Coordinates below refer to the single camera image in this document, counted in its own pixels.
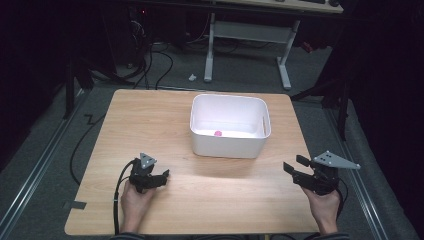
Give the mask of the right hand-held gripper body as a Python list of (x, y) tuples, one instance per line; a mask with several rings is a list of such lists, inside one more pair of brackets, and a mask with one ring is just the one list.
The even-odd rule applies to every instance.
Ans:
[(359, 170), (361, 166), (342, 158), (330, 151), (312, 158), (313, 174), (309, 175), (300, 172), (298, 177), (298, 185), (313, 191), (318, 195), (326, 195), (336, 190), (339, 186), (339, 169), (355, 169)]

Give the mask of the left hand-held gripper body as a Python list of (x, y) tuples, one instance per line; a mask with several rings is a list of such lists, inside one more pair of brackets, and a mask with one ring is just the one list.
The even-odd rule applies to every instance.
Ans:
[(139, 158), (132, 161), (129, 181), (138, 193), (144, 193), (148, 189), (151, 182), (151, 172), (156, 162), (156, 159), (145, 153), (141, 153)]

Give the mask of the white plastic bin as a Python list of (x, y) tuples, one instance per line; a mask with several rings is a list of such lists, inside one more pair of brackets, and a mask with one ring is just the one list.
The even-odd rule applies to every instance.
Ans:
[[(257, 158), (271, 135), (268, 106), (257, 97), (199, 94), (190, 115), (192, 150), (208, 157)], [(222, 137), (215, 137), (215, 131)]]

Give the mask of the person's right hand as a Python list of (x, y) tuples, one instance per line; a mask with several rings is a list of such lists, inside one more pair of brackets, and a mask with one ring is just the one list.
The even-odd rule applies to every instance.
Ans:
[(340, 196), (337, 191), (326, 195), (318, 195), (311, 190), (302, 188), (306, 194), (310, 210), (321, 235), (329, 235), (338, 231), (337, 214), (340, 205)]

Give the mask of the person's left hand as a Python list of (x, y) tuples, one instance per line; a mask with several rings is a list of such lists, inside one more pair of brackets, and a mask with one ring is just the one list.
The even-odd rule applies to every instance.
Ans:
[(125, 183), (123, 195), (121, 196), (123, 210), (123, 223), (120, 227), (121, 233), (138, 232), (155, 192), (155, 189), (148, 189), (145, 193), (139, 193), (136, 187), (129, 181)]

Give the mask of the black stand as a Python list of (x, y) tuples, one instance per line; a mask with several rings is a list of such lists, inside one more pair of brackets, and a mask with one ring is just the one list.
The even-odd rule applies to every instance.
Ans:
[(85, 58), (71, 57), (66, 66), (64, 119), (68, 119), (75, 108), (75, 82), (83, 90), (91, 90), (94, 86), (89, 62)]
[(336, 129), (342, 140), (346, 140), (345, 129), (350, 88), (347, 76), (349, 67), (345, 57), (342, 50), (334, 47), (315, 85), (291, 96), (292, 101), (298, 101), (308, 96), (322, 96), (321, 105), (324, 108), (337, 107)]

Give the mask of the grey tape piece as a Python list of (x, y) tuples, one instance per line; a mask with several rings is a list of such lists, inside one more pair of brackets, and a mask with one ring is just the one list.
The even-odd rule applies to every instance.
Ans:
[(86, 202), (81, 202), (81, 201), (65, 201), (63, 204), (63, 208), (64, 209), (80, 209), (80, 210), (84, 210), (86, 207)]

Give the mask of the white-legged wooden desk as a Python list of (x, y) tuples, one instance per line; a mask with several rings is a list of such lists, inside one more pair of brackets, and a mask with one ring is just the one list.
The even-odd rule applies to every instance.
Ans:
[[(313, 4), (298, 0), (211, 0), (217, 7), (219, 5), (241, 5), (265, 7), (268, 10), (287, 10), (291, 13), (318, 13), (318, 14), (342, 14), (344, 9), (341, 5), (332, 7), (328, 0), (326, 4)], [(216, 20), (215, 14), (209, 15), (208, 52), (206, 56), (204, 81), (211, 82), (213, 79), (214, 66), (214, 40), (216, 38), (248, 40), (266, 43), (279, 43), (285, 46), (281, 56), (276, 58), (280, 79), (285, 90), (291, 89), (291, 83), (287, 72), (286, 61), (298, 32), (301, 20), (289, 20), (287, 23), (265, 24), (255, 23), (253, 20)]]

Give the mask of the dark computer tower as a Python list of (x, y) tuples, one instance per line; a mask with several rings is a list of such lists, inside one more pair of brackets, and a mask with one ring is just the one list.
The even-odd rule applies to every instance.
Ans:
[(145, 28), (145, 12), (135, 6), (128, 8), (130, 32), (134, 40), (135, 47), (135, 63), (138, 68), (144, 65), (144, 56), (148, 47), (147, 30)]

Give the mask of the metal floor rail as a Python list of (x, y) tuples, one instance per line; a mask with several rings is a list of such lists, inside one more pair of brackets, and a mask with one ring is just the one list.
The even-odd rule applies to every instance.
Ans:
[(6, 240), (53, 160), (75, 112), (89, 90), (78, 90), (75, 106), (66, 115), (66, 96), (61, 92), (32, 127), (21, 147), (0, 173), (0, 240)]
[[(327, 121), (331, 125), (332, 132), (338, 141), (339, 147), (342, 152), (342, 156), (348, 160), (353, 160), (353, 155), (349, 149), (348, 143), (340, 137), (337, 127), (337, 119), (335, 113), (332, 110), (323, 110)], [(380, 216), (376, 209), (376, 206), (368, 192), (365, 183), (358, 170), (348, 169), (347, 175), (349, 176), (350, 182), (353, 186), (356, 197), (361, 206), (362, 212), (365, 219), (370, 227), (374, 240), (388, 240), (388, 235), (381, 222)]]

